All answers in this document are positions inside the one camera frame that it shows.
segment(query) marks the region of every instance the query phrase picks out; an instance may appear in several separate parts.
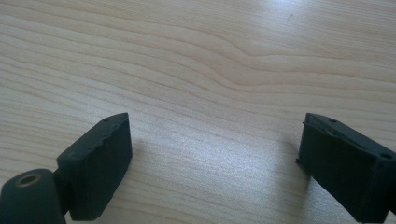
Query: light wood surface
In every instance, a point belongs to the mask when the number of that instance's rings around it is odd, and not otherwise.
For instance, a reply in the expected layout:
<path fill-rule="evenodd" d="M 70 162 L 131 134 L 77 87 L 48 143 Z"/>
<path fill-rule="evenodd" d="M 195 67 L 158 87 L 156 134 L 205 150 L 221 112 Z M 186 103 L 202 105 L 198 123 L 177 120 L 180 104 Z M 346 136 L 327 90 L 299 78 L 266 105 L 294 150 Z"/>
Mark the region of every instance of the light wood surface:
<path fill-rule="evenodd" d="M 81 223 L 356 223 L 295 164 L 302 121 L 394 150 L 395 83 L 393 0 L 0 0 L 0 185 L 128 112 L 132 165 Z"/>

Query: black plastic part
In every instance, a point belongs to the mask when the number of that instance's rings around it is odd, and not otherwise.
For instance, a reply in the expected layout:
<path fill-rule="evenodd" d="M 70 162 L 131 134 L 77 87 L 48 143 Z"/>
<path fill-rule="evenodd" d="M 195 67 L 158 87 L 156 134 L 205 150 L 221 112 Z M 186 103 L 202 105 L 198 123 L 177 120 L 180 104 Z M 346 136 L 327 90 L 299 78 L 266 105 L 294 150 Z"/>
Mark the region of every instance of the black plastic part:
<path fill-rule="evenodd" d="M 33 170 L 3 186 L 0 224 L 64 224 L 101 216 L 132 158 L 127 113 L 101 120 L 62 153 L 59 169 Z"/>
<path fill-rule="evenodd" d="M 2 188 L 1 224 L 64 224 L 58 192 L 49 170 L 17 175 Z"/>
<path fill-rule="evenodd" d="M 395 211 L 396 153 L 345 124 L 306 114 L 297 162 L 358 222 Z"/>

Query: wood grain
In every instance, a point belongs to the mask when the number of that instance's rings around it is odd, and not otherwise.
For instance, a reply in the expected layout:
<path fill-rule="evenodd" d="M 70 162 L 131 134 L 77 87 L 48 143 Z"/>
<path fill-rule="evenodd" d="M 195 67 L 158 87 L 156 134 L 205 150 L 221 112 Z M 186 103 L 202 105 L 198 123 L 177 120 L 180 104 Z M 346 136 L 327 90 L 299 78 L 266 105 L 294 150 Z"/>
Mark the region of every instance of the wood grain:
<path fill-rule="evenodd" d="M 294 163 L 301 122 L 396 149 L 395 28 L 391 0 L 0 0 L 0 184 L 128 112 L 86 223 L 356 223 Z"/>

